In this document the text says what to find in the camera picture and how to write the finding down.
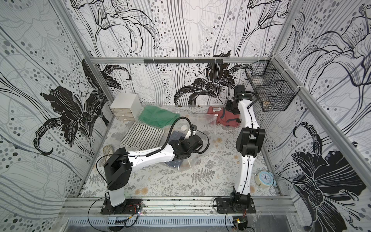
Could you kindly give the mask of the dark blue garment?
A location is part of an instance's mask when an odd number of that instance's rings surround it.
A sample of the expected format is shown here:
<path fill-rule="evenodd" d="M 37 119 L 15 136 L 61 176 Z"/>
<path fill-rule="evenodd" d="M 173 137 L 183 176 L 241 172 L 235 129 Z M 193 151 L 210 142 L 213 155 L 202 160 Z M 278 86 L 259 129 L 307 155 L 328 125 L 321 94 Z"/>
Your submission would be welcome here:
<path fill-rule="evenodd" d="M 170 141 L 172 141 L 172 140 L 183 140 L 184 138 L 185 138 L 184 133 L 182 133 L 180 131 L 173 131 L 171 136 L 170 136 Z M 174 161 L 164 162 L 164 164 L 171 167 L 171 168 L 175 168 L 176 170 L 179 170 L 183 161 L 184 161 L 183 159 L 177 159 L 177 160 L 174 160 Z"/>

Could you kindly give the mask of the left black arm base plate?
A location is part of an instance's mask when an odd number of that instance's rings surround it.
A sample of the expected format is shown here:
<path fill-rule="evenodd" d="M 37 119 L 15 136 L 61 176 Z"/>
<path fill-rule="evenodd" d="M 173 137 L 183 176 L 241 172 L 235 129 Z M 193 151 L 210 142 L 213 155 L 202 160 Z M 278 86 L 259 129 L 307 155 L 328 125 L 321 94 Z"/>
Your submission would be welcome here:
<path fill-rule="evenodd" d="M 112 206 L 109 198 L 105 199 L 101 207 L 102 215 L 135 215 L 140 211 L 141 199 L 126 199 L 124 203 Z"/>

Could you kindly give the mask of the red garment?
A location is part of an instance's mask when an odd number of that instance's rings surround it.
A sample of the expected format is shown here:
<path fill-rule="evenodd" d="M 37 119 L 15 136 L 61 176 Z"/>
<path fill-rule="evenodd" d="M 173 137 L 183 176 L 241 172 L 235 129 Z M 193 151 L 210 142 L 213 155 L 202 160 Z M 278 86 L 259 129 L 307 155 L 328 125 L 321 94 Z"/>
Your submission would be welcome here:
<path fill-rule="evenodd" d="M 241 124 L 240 115 L 235 115 L 227 111 L 225 107 L 212 107 L 208 108 L 207 114 L 216 115 L 216 123 L 226 127 L 239 127 Z"/>

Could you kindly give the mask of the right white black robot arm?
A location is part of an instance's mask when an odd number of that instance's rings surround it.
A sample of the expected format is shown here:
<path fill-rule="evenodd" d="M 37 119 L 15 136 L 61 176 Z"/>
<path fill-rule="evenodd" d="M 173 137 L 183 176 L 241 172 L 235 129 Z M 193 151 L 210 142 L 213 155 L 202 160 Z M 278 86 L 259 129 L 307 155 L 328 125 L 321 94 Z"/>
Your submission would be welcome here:
<path fill-rule="evenodd" d="M 246 91 L 243 85 L 236 85 L 234 97 L 227 101 L 227 111 L 240 116 L 242 128 L 237 137 L 236 150 L 240 153 L 238 176 L 230 196 L 230 204 L 250 206 L 250 182 L 253 177 L 253 165 L 260 153 L 265 138 L 265 130 L 256 120 L 253 105 L 255 93 Z"/>

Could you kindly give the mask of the green garment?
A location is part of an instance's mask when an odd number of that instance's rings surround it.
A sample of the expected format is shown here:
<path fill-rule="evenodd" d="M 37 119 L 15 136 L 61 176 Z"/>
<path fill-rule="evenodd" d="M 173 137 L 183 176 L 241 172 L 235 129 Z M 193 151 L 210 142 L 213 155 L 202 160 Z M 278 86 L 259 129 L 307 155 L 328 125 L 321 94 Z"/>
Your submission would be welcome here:
<path fill-rule="evenodd" d="M 139 115 L 138 120 L 149 126 L 164 128 L 172 125 L 179 117 L 179 114 L 173 113 L 166 109 L 162 109 L 154 105 L 147 105 Z"/>

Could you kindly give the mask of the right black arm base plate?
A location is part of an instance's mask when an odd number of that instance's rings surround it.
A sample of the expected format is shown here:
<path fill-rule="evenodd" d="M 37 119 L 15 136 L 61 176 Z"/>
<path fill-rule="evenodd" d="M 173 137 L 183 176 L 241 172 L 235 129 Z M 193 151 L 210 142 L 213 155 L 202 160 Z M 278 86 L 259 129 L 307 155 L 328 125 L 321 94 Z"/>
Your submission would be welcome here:
<path fill-rule="evenodd" d="M 229 198 L 217 197 L 213 201 L 219 214 L 255 214 L 255 204 L 250 194 L 231 193 Z"/>

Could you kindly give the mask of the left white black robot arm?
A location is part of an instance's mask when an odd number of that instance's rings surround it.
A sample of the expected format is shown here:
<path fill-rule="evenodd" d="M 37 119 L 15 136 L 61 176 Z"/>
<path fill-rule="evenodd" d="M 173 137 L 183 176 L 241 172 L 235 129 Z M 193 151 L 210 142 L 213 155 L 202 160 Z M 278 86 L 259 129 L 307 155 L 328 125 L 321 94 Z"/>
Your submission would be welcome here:
<path fill-rule="evenodd" d="M 188 123 L 188 132 L 185 137 L 171 141 L 172 131 L 176 123 L 182 119 Z M 142 151 L 126 151 L 125 148 L 120 148 L 110 155 L 103 168 L 111 206 L 116 207 L 125 203 L 124 187 L 132 172 L 161 162 L 184 160 L 193 153 L 205 153 L 209 148 L 210 140 L 208 139 L 204 146 L 197 132 L 197 126 L 193 125 L 187 117 L 179 117 L 171 125 L 163 146 Z"/>

